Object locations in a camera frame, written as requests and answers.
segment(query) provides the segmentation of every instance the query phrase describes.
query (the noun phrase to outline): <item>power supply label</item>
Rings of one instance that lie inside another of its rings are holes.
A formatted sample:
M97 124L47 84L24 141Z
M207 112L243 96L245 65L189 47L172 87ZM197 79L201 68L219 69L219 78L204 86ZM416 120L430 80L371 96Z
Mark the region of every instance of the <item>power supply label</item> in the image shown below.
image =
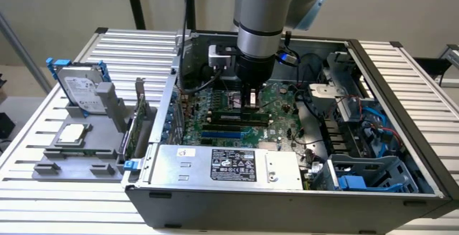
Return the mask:
M212 180L256 182L255 151L212 149Z

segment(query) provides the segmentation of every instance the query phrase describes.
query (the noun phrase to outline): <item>robotic arm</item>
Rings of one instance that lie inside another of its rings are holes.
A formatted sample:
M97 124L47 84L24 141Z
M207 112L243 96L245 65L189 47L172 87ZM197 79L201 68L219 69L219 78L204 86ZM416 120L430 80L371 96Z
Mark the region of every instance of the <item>robotic arm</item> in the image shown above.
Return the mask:
M241 105L259 108L260 86L272 74L284 26L307 30L324 0L237 0L235 72L243 82Z

